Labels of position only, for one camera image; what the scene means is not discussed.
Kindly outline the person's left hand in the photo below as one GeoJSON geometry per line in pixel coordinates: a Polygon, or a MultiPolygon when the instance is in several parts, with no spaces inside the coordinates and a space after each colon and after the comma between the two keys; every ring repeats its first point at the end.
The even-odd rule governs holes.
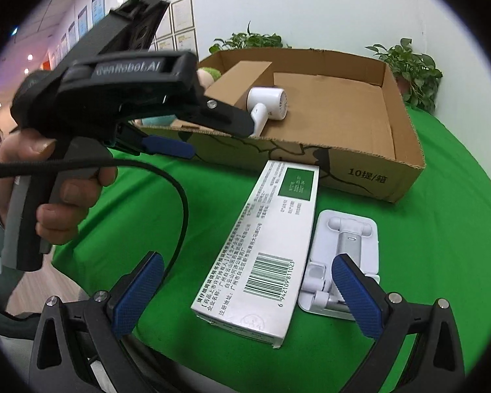
{"type": "MultiPolygon", "coordinates": [[[[0,163],[47,160],[56,147],[54,139],[36,130],[17,131],[5,138],[0,148],[0,163]]],[[[47,203],[36,211],[36,233],[52,245],[73,239],[89,209],[98,202],[102,188],[116,180],[117,169],[103,168],[90,179],[70,178],[60,189],[60,203],[47,203]]]]}

